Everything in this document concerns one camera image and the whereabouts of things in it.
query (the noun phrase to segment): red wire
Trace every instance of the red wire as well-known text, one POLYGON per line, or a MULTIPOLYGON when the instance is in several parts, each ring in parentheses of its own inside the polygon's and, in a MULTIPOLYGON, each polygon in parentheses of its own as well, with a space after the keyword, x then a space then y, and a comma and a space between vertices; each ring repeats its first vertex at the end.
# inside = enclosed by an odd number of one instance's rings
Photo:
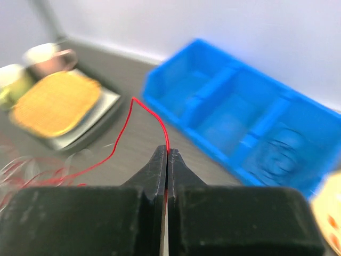
MULTIPOLYGON (((126 118, 126 121, 123 125, 123 128, 122 130, 120 131, 120 133, 118 134, 118 137, 116 139, 116 142, 113 146, 113 149, 112 149, 112 152, 110 153, 109 156, 107 156, 105 159, 103 159, 102 161, 98 162, 97 164, 94 164, 93 166, 90 166, 89 168, 85 169, 85 170, 82 170, 80 172, 77 172, 77 173, 74 173, 74 174, 70 174, 70 175, 67 175, 65 176, 64 178, 61 178, 61 179, 49 179, 49 180, 46 180, 46 181, 43 181, 43 182, 40 182, 39 185, 55 185, 56 183, 61 183, 64 179, 74 179, 80 175, 83 175, 84 173, 104 164, 107 160, 109 160, 113 154, 115 153, 116 151, 116 148, 117 148, 117 145, 118 145, 118 141, 120 140, 128 122, 129 122, 129 119, 130 119, 130 116, 132 114, 132 110, 133 110, 133 104, 134 102, 136 102, 137 104, 139 104, 142 108, 144 108, 147 112, 149 112, 151 115, 153 115, 157 121, 160 123, 161 127, 162 127, 162 130, 164 132, 164 135, 165 135, 165 139, 166 139, 166 148, 167 148, 167 153, 169 154, 169 151, 170 151, 170 145, 169 145, 169 137, 168 137, 168 133, 167 133, 167 129, 166 129, 166 126, 165 124, 163 123, 163 121, 161 120, 161 118, 155 114, 151 109, 149 109, 146 105, 144 105, 140 100, 138 100, 136 97, 132 97, 132 100, 131 100, 131 103, 130 103, 130 108, 129 108, 129 112, 128 112, 128 115, 127 115, 127 118, 126 118)), ((36 179, 38 176, 40 176, 41 174, 43 174, 45 172, 42 172, 36 176, 34 176, 31 180, 29 180, 28 182, 25 183, 25 187, 28 186, 34 179, 36 179)))
MULTIPOLYGON (((31 160, 36 160, 37 162, 39 163, 48 163, 48 164, 64 164, 63 161, 59 160, 58 158, 54 158, 54 157, 35 157, 35 158, 32 158, 30 159, 29 161, 31 160)), ((8 170, 6 170, 6 172, 4 173, 5 175, 8 174, 8 172, 10 172, 12 169, 16 168, 18 165, 24 163, 24 161, 20 161, 20 162, 17 162, 15 164, 13 164, 13 166, 11 166, 8 170)), ((37 177, 45 174, 45 173, 49 173, 49 172, 54 172, 53 174, 53 178, 55 178, 60 172, 62 172, 63 170, 65 170, 66 167, 61 167, 57 170, 47 170, 47 171, 43 171, 37 175, 35 175, 32 179, 30 179, 28 182, 25 182, 23 179, 21 178, 15 178, 15 177, 11 177, 10 180, 13 181, 14 183, 16 182, 17 184, 21 185, 22 188, 24 187, 27 187, 33 180, 35 180, 37 177)), ((69 169, 76 169, 74 166, 69 166, 69 169)), ((45 180, 45 181, 41 181, 41 182, 38 182, 37 185, 53 185, 53 183, 50 183, 49 182, 49 179, 48 180, 45 180)))

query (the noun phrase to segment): wire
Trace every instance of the wire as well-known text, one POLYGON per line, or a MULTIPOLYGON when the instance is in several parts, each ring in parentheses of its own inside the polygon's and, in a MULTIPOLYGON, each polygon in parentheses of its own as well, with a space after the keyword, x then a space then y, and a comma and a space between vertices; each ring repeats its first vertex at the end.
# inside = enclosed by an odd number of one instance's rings
MULTIPOLYGON (((76 177, 78 177, 78 176, 80 176, 80 175, 83 175, 83 174, 87 173, 88 171, 90 171, 90 170, 92 170, 92 169, 94 169, 94 168, 96 168, 96 167, 98 167, 98 166, 104 164, 107 160, 109 160, 109 159, 113 156, 113 154, 115 153, 116 148, 117 148, 117 145, 118 145, 118 142, 119 142, 119 140, 120 140, 120 138, 121 138, 121 136, 122 136, 122 134, 123 134, 123 132, 124 132, 124 130, 125 130, 127 124, 128 124, 128 122, 129 122, 130 116, 131 116, 131 114, 132 114, 134 102, 136 102, 137 104, 139 104, 143 109, 145 109, 147 112, 149 112, 152 116, 154 116, 154 117, 157 119, 157 121, 158 121, 159 124, 161 125, 161 128, 162 128, 162 130, 163 130, 163 132, 164 132, 165 140, 166 140, 166 149, 167 149, 167 153, 169 154, 169 152, 170 152, 170 144, 169 144, 169 137, 168 137, 168 133, 167 133, 167 129, 166 129, 165 124, 163 123, 163 121, 161 120, 161 118, 160 118, 156 113, 154 113, 151 109, 149 109, 146 105, 144 105, 144 104, 143 104, 140 100, 138 100, 136 97, 132 97, 132 100, 131 100, 131 103, 130 103, 130 108, 129 108, 129 112, 128 112, 127 118, 126 118, 126 120, 125 120, 125 123, 124 123, 124 125, 123 125, 122 130, 121 130, 120 133, 118 134, 118 137, 117 137, 117 139, 116 139, 116 141, 115 141, 115 144, 114 144, 114 146, 113 146, 112 152, 110 153, 109 156, 107 156, 107 157, 106 157, 105 159, 103 159, 102 161, 100 161, 100 162, 98 162, 98 163, 96 163, 96 164, 94 164, 94 165, 90 166, 89 168, 86 168, 86 169, 84 169, 84 170, 82 170, 82 171, 76 172, 76 173, 74 173, 74 174, 67 175, 67 176, 65 176, 65 177, 63 177, 63 178, 61 178, 61 179, 53 179, 53 178, 52 178, 52 179, 48 179, 48 180, 43 181, 43 182, 38 182, 37 184, 38 184, 38 185, 41 185, 41 186, 56 185, 56 184, 60 184, 61 182, 64 182, 64 180, 66 180, 66 179, 71 179, 71 180, 73 180, 74 178, 76 178, 76 177)), ((42 174, 44 174, 44 173, 45 173, 45 172, 42 172, 42 173, 39 173, 39 174, 37 174, 36 176, 34 176, 31 180, 29 180, 28 182, 25 183, 24 187, 26 187, 26 186, 28 186, 29 184, 31 184, 36 178, 38 178, 40 175, 42 175, 42 174)))

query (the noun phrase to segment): baseboard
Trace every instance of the baseboard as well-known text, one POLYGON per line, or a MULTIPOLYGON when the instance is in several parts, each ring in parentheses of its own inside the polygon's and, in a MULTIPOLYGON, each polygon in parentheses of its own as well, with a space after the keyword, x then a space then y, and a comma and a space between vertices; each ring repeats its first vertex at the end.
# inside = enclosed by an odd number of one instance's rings
POLYGON ((157 66, 164 61, 161 56, 146 54, 145 52, 132 51, 128 48, 113 44, 111 42, 105 42, 103 40, 96 40, 93 38, 87 38, 82 36, 68 36, 68 40, 83 45, 85 47, 90 47, 96 50, 106 51, 109 54, 114 54, 136 60, 139 62, 144 62, 150 65, 157 66))

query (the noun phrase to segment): woven placemat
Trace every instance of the woven placemat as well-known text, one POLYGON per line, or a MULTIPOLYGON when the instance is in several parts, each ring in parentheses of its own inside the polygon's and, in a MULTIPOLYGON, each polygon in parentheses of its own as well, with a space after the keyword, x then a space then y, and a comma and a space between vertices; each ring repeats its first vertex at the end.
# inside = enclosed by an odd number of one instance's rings
POLYGON ((61 71, 40 80, 13 107, 10 117, 29 132, 57 137, 72 130, 97 103, 101 85, 61 71))

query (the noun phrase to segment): yellow cup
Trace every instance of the yellow cup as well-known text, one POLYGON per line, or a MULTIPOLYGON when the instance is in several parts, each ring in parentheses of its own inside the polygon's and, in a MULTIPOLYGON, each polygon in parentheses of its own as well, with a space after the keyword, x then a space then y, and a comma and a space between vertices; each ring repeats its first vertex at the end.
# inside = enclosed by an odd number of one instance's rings
POLYGON ((34 81, 21 65, 0 68, 0 107, 5 110, 13 107, 33 84, 34 81))

